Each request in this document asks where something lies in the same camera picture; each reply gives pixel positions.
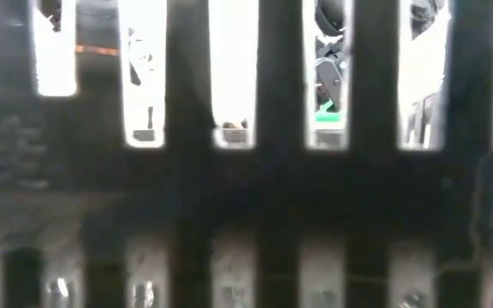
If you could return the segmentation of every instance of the green object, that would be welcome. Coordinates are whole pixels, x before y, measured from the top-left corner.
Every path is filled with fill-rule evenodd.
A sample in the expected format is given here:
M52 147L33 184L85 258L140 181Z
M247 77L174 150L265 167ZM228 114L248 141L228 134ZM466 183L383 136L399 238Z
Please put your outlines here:
M334 106L334 102L329 100L324 103L321 108L315 112L315 121L316 122L339 122L341 119L341 112L330 112L329 109Z

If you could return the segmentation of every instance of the metal frame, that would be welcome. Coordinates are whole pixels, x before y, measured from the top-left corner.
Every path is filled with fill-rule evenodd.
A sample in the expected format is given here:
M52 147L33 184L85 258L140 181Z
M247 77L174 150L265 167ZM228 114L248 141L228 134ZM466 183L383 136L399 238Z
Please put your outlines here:
M36 93L27 5L0 0L0 123L17 116L43 135L47 151L34 162L48 185L0 187L0 206L26 213L39 200L48 212L74 198L98 204L79 218L86 306L125 306L125 244L146 234L168 237L169 307L211 306L210 243L224 226L254 230L257 307L300 305L299 245L308 231L347 238L347 307L388 305L387 251L405 238L423 239L437 266L448 266L435 278L436 306L480 306L483 271L470 262L477 251L467 230L476 166L491 151L493 1L455 2L448 125L431 124L446 139L441 151L412 152L396 142L397 0L356 0L348 149L324 153L304 142L304 91L312 89L303 79L301 0L260 1L257 147L242 152L212 147L206 0L169 2L167 145L158 151L122 144L117 60L115 74L79 67L74 98ZM289 121L274 121L282 117ZM6 166L21 179L16 161ZM4 307L39 305L24 286L40 284L42 259L4 253Z

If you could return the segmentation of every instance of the metal vent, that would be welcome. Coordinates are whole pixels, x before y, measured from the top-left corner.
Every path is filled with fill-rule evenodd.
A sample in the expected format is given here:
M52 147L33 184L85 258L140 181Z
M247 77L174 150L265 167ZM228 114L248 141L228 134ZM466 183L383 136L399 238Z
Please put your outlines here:
M420 153L397 149L398 0L356 0L348 148L324 154L304 143L301 0L259 3L248 152L211 146L205 0L169 1L158 151L122 142L117 60L37 94L29 5L0 0L0 306L493 305L492 1L454 3L448 125Z

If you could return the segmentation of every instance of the vertical bar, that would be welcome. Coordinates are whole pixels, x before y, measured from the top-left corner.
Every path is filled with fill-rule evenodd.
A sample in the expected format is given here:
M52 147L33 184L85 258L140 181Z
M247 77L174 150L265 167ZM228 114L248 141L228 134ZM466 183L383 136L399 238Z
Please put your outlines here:
M346 307L388 305L389 249L381 237L347 239Z
M256 140L277 153L302 151L306 139L304 92L313 89L306 89L303 78L302 3L259 4Z
M273 222L258 233L256 304L258 308L300 307L298 233Z
M198 228L180 226L172 243L170 303L173 308L209 308L211 306L211 271L209 239Z
M88 216L82 224L85 307L123 308L127 272L122 234L103 216Z
M349 144L379 159L397 146L399 1L353 3Z
M300 248L300 307L345 307L345 250L338 239L304 237Z
M476 157L493 139L493 0L455 0L450 8L445 150Z
M130 239L127 307L169 308L169 256L162 236Z
M397 243L389 258L389 307L434 308L435 256L420 243Z
M0 0L0 91L37 93L33 73L32 0Z
M3 308L41 306L41 253L19 248L3 254Z
M165 139L198 157L213 145L208 0L169 0L167 14Z
M250 234L227 232L214 241L211 266L214 308L256 306L253 240Z

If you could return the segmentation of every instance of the metal grille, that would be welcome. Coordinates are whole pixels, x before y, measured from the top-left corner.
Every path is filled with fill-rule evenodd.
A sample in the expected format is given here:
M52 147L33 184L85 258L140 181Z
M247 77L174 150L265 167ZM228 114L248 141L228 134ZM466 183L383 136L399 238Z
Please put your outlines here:
M355 1L349 147L321 153L304 147L301 0L261 0L257 148L233 152L211 142L207 2L170 1L166 146L132 151L118 61L40 97L28 1L0 0L0 305L492 306L472 196L492 150L493 2L454 3L432 152L396 146L398 7ZM73 300L47 293L58 278Z

